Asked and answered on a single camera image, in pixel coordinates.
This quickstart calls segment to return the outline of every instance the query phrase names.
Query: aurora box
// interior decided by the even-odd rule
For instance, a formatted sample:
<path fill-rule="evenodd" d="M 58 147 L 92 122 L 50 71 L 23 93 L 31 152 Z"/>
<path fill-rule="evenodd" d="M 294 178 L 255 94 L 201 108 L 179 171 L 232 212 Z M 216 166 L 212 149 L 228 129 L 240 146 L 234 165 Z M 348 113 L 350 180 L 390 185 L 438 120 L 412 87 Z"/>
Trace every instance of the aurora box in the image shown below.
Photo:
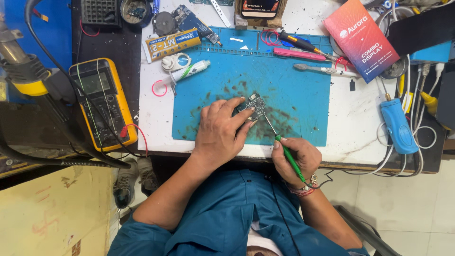
<path fill-rule="evenodd" d="M 349 0 L 324 26 L 366 83 L 399 60 L 398 54 L 359 0 Z"/>

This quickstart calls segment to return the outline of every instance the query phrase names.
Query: pink pen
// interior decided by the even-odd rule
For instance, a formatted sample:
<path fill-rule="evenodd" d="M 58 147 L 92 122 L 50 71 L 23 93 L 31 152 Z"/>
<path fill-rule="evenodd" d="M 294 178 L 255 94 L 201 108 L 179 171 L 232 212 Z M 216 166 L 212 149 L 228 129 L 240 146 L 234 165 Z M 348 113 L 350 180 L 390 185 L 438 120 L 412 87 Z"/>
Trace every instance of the pink pen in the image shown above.
<path fill-rule="evenodd" d="M 310 60 L 315 60 L 315 61 L 325 61 L 324 56 L 315 54 L 315 53 L 310 53 L 310 52 L 292 51 L 292 50 L 282 49 L 282 48 L 274 48 L 273 52 L 280 56 L 286 56 L 286 57 L 292 56 L 292 57 L 310 59 Z"/>

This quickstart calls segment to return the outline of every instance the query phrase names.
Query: shoe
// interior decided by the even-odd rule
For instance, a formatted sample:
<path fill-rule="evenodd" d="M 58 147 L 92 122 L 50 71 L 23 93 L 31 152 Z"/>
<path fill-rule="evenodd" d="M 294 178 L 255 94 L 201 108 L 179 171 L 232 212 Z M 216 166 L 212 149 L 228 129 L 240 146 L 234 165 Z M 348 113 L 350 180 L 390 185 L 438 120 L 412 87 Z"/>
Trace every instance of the shoe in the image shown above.
<path fill-rule="evenodd" d="M 152 161 L 150 158 L 139 158 L 137 160 L 137 167 L 139 169 L 139 176 L 141 177 L 139 181 L 141 191 L 149 197 L 160 186 L 157 176 L 152 169 Z"/>
<path fill-rule="evenodd" d="M 129 169 L 119 169 L 117 181 L 114 184 L 112 193 L 114 194 L 117 208 L 124 209 L 134 201 L 134 184 L 136 183 L 139 171 L 137 163 L 132 158 L 127 158 L 125 163 L 131 164 Z"/>

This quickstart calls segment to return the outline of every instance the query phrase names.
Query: soldering mat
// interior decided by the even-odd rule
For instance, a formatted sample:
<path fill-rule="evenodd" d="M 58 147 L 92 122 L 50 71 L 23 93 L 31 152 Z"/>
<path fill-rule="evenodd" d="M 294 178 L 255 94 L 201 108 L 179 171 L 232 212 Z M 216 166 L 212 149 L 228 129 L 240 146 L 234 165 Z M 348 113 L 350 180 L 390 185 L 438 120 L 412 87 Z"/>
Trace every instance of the soldering mat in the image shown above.
<path fill-rule="evenodd" d="M 220 35 L 222 47 L 204 38 L 202 44 L 184 51 L 192 58 L 192 63 L 210 60 L 211 65 L 177 82 L 172 137 L 195 140 L 204 106 L 210 106 L 219 99 L 239 96 L 248 99 L 253 93 L 259 93 L 267 105 L 267 117 L 277 133 L 283 137 L 302 137 L 315 146 L 325 146 L 330 75 L 310 70 L 299 71 L 293 65 L 305 63 L 314 67 L 331 67 L 332 64 L 328 61 L 279 57 L 273 54 L 275 46 L 267 46 L 262 42 L 260 32 L 256 30 L 211 28 Z M 323 52 L 333 52 L 326 36 L 290 35 L 309 39 Z M 272 35 L 271 38 L 274 41 L 276 36 Z M 240 50 L 244 46 L 249 50 Z M 265 118 L 261 117 L 250 129 L 246 143 L 272 145 L 273 140 L 273 131 Z"/>

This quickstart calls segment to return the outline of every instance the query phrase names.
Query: white table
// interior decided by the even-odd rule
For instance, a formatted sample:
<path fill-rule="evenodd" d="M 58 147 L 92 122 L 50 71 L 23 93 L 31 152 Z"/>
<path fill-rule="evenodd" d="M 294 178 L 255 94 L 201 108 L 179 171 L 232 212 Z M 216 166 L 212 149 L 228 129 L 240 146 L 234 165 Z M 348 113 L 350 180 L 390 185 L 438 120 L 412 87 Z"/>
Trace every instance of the white table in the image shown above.
<path fill-rule="evenodd" d="M 191 9 L 207 25 L 225 27 L 211 5 L 192 5 L 187 0 L 164 1 L 160 11 L 172 12 L 180 4 Z M 328 36 L 322 21 L 339 6 L 340 3 L 334 0 L 288 1 L 283 15 L 283 27 L 286 31 L 299 29 L 297 32 L 301 34 Z M 234 6 L 222 6 L 221 9 L 233 27 Z M 150 24 L 142 30 L 142 40 L 152 34 L 153 27 Z M 175 140 L 171 136 L 173 93 L 169 89 L 165 96 L 156 97 L 151 92 L 152 84 L 167 74 L 161 68 L 160 61 L 148 64 L 143 48 L 141 52 L 139 126 L 146 134 L 148 150 L 190 153 L 194 141 Z M 382 122 L 379 104 L 385 100 L 384 89 L 379 79 L 368 85 L 363 79 L 355 79 L 356 90 L 351 92 L 350 79 L 331 78 L 333 85 L 330 88 L 327 146 L 318 149 L 323 155 L 323 161 L 377 164 L 384 159 L 387 149 L 376 138 L 376 129 Z M 384 82 L 388 92 L 394 95 L 396 79 Z M 138 149 L 145 150 L 142 136 L 139 136 Z M 247 144 L 239 156 L 269 158 L 271 151 L 272 146 Z"/>

